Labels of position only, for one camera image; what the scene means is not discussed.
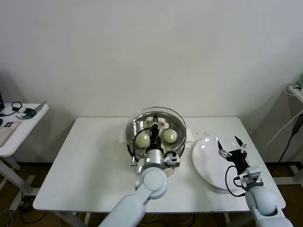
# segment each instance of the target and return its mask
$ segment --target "table leg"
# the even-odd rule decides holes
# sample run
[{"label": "table leg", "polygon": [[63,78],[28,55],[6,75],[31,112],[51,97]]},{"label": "table leg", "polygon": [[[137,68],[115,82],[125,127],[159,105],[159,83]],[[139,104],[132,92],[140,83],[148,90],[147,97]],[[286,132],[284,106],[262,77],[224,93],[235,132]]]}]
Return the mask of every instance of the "table leg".
[{"label": "table leg", "polygon": [[10,206],[10,210],[16,210],[21,202],[21,195],[31,195],[36,196],[38,194],[39,188],[33,188],[31,183],[33,182],[35,175],[30,175],[24,181],[19,175],[17,175],[12,169],[10,169],[6,164],[0,160],[0,174],[4,176],[8,181],[12,182],[16,187],[20,189],[17,196]]},{"label": "table leg", "polygon": [[87,225],[85,225],[79,218],[77,218],[71,212],[54,211],[53,213],[73,227],[87,227]]},{"label": "table leg", "polygon": [[224,219],[225,219],[226,225],[229,225],[231,223],[231,221],[229,219],[228,213],[224,212],[223,214],[224,214]]},{"label": "table leg", "polygon": [[9,164],[13,169],[19,171],[21,169],[21,166],[15,161],[15,159],[12,156],[9,157],[2,157],[2,160],[4,160],[7,164]]},{"label": "table leg", "polygon": [[242,227],[243,225],[247,224],[253,220],[253,216],[251,213],[244,213],[237,217],[234,221],[230,224],[227,224],[227,227]]},{"label": "table leg", "polygon": [[22,191],[32,194],[35,190],[27,182],[25,182],[20,176],[18,176],[13,170],[11,170],[6,164],[0,160],[0,174],[4,176],[8,181],[12,182],[16,187]]}]

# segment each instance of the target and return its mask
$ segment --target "cable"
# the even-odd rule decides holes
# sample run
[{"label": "cable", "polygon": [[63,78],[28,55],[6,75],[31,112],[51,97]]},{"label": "cable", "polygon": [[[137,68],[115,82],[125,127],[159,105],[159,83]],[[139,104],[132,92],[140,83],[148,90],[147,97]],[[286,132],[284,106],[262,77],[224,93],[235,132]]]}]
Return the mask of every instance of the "cable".
[{"label": "cable", "polygon": [[158,223],[158,222],[161,222],[165,227],[168,227],[168,226],[166,225],[166,223],[165,223],[164,221],[162,221],[162,220],[152,221],[152,222],[149,222],[149,223],[146,223],[146,224],[143,224],[143,225],[139,225],[139,226],[140,226],[140,227],[141,227],[141,226],[148,226],[148,225],[150,225],[150,224]]},{"label": "cable", "polygon": [[[16,103],[20,104],[20,107],[14,106],[14,104],[16,104]],[[13,115],[14,113],[18,112],[18,110],[22,107],[22,103],[21,103],[21,102],[18,102],[18,101],[13,102],[13,103],[11,104],[11,107],[12,107],[13,112],[11,112],[11,113],[9,113],[9,114],[0,113],[0,117],[11,116],[11,115]]]},{"label": "cable", "polygon": [[23,202],[23,204],[19,206],[19,211],[20,211],[19,216],[20,216],[21,221],[25,224],[34,224],[34,223],[42,220],[47,213],[47,212],[44,212],[44,214],[40,218],[38,218],[37,220],[32,221],[32,222],[25,221],[23,219],[22,213],[28,213],[28,212],[31,212],[32,210],[34,210],[34,208],[33,208],[34,199],[35,198],[33,196],[28,196],[28,197],[23,198],[23,191],[21,192],[21,201]]},{"label": "cable", "polygon": [[155,214],[155,215],[152,217],[151,220],[145,221],[145,220],[143,219],[143,221],[144,221],[146,224],[149,224],[150,222],[153,222],[153,221],[156,219],[157,216],[158,216],[158,214]]},{"label": "cable", "polygon": [[13,222],[14,222],[14,216],[12,215],[12,213],[10,212],[10,210],[9,210],[9,209],[5,209],[4,211],[2,211],[2,212],[0,213],[0,215],[4,214],[6,211],[8,211],[8,212],[9,212],[10,217],[7,219],[7,221],[6,221],[6,225],[5,225],[5,226],[7,226],[7,227],[11,227],[11,225],[12,225],[12,224],[13,224]]},{"label": "cable", "polygon": [[301,97],[301,96],[303,96],[303,94],[297,96],[297,95],[293,95],[293,94],[289,93],[288,91],[286,91],[286,88],[287,88],[287,87],[288,87],[288,86],[286,86],[286,87],[284,88],[284,92],[285,92],[286,94],[288,94],[289,96],[294,96],[294,97]]},{"label": "cable", "polygon": [[236,185],[239,188],[243,188],[241,185],[236,184],[236,180],[238,180],[236,177],[233,179],[233,184]]},{"label": "cable", "polygon": [[270,139],[270,141],[267,143],[267,144],[265,144],[265,146],[264,147],[262,147],[261,148],[261,150],[263,150],[265,147],[267,147],[273,140],[274,140],[274,138],[284,129],[284,128],[286,128],[297,116],[299,116],[301,113],[303,113],[303,110],[301,110],[296,116],[294,116],[291,120],[290,120],[290,122],[288,122],[285,126],[283,126],[274,136],[273,136],[273,138],[271,138]]},{"label": "cable", "polygon": [[177,222],[181,223],[181,224],[186,224],[186,223],[188,223],[188,222],[192,219],[193,216],[194,216],[194,214],[192,214],[192,215],[189,217],[189,219],[187,219],[186,221],[180,221],[180,220],[176,217],[176,215],[174,215],[174,219],[175,219]]},{"label": "cable", "polygon": [[13,212],[13,214],[11,214],[11,216],[6,220],[5,227],[11,227],[14,223],[14,217],[18,214],[19,212],[17,214],[14,214]]},{"label": "cable", "polygon": [[194,214],[193,221],[190,223],[190,225],[188,227],[192,227],[195,223],[195,220],[196,220],[196,214]]},{"label": "cable", "polygon": [[20,219],[21,219],[21,221],[22,221],[23,223],[25,223],[25,224],[34,224],[34,223],[36,223],[36,222],[42,220],[42,219],[45,217],[46,213],[47,213],[47,212],[44,212],[44,214],[43,214],[39,219],[37,219],[36,221],[31,221],[31,222],[25,221],[25,220],[23,219],[22,215],[21,215],[21,212],[19,213],[19,215],[20,215]]},{"label": "cable", "polygon": [[225,173],[225,185],[226,185],[226,188],[227,188],[228,192],[229,192],[232,196],[234,196],[234,197],[242,197],[242,196],[245,195],[245,193],[242,193],[242,194],[240,194],[240,195],[235,195],[234,193],[231,192],[231,190],[229,189],[229,187],[228,187],[228,185],[227,185],[227,173],[228,173],[228,170],[229,170],[230,168],[232,168],[232,167],[235,167],[235,168],[236,168],[236,166],[230,166],[230,167],[228,167],[227,170],[226,170],[226,173]]},{"label": "cable", "polygon": [[219,222],[217,221],[217,219],[216,219],[214,213],[213,213],[213,217],[214,217],[214,221],[216,222],[217,226],[220,227]]},{"label": "cable", "polygon": [[[285,150],[284,150],[283,154],[281,155],[281,157],[280,157],[280,159],[279,159],[278,163],[280,163],[280,162],[281,162],[281,160],[282,160],[282,158],[283,158],[283,156],[284,156],[285,152],[287,151],[287,149],[288,149],[288,147],[289,147],[290,141],[292,140],[292,138],[294,137],[294,135],[295,135],[295,134],[294,134],[294,133],[292,133],[292,135],[290,136],[290,138],[289,138],[289,140],[288,140],[288,143],[287,143],[287,146],[286,146],[286,148],[285,148]],[[273,171],[275,170],[276,166],[277,166],[277,164],[276,164],[276,165],[275,165],[275,167],[272,169],[272,171],[270,171],[270,173],[271,173],[271,174],[272,174],[272,173],[273,173]]]}]

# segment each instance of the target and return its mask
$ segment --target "white table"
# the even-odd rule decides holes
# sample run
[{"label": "white table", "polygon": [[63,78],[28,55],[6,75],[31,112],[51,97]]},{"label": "white table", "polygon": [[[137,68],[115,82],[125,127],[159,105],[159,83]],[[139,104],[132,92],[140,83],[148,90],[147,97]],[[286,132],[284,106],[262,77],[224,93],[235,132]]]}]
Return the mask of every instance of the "white table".
[{"label": "white table", "polygon": [[[12,112],[11,103],[5,103],[5,108],[2,113],[9,114]],[[23,104],[24,107],[35,109],[39,104]],[[40,110],[35,117],[29,120],[20,120],[16,115],[22,115],[20,113],[14,113],[11,116],[0,117],[3,120],[2,124],[11,121],[21,121],[21,124],[17,127],[11,137],[6,141],[3,147],[0,148],[0,158],[12,166],[15,170],[19,170],[20,166],[15,162],[11,156],[31,132],[31,130],[36,126],[36,124],[41,120],[48,110],[48,105],[44,105],[42,110]],[[30,175],[25,181],[17,175],[12,169],[10,169],[5,163],[0,159],[0,174],[4,176],[4,180],[0,184],[0,189],[3,187],[5,182],[11,181],[16,187],[20,188],[19,193],[15,197],[10,210],[16,210],[20,204],[21,191],[24,195],[37,195],[38,189],[31,187],[35,176]]]},{"label": "white table", "polygon": [[[128,118],[79,118],[73,125],[35,201],[37,210],[110,212],[127,194],[134,192],[136,168],[126,145],[119,143]],[[261,171],[264,186],[285,201],[260,154],[236,117],[185,118],[194,139],[203,135],[236,135],[247,144],[248,160]],[[150,213],[248,211],[245,198],[235,198],[206,183],[194,169],[191,150],[180,158],[180,167],[168,177],[168,191],[146,206]]]}]

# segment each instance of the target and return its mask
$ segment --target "white wall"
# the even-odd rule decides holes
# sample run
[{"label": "white wall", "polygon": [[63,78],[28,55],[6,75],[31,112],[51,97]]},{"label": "white wall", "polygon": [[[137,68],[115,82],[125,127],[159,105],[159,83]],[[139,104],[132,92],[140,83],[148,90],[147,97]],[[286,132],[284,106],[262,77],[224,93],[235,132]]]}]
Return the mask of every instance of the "white wall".
[{"label": "white wall", "polygon": [[302,8],[300,0],[2,0],[0,89],[6,100],[50,106],[17,158],[52,161],[78,116],[152,105],[238,116],[253,134],[303,72]]}]

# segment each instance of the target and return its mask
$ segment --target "small electronic device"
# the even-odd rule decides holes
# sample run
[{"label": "small electronic device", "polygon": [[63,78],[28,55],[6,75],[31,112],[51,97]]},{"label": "small electronic device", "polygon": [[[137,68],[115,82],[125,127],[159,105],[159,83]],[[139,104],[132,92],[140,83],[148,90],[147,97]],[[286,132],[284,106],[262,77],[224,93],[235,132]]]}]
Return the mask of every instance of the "small electronic device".
[{"label": "small electronic device", "polygon": [[0,148],[4,146],[21,122],[4,122],[0,126]]},{"label": "small electronic device", "polygon": [[0,92],[0,112],[4,109],[4,102],[2,100],[2,97],[1,97],[1,92]]}]

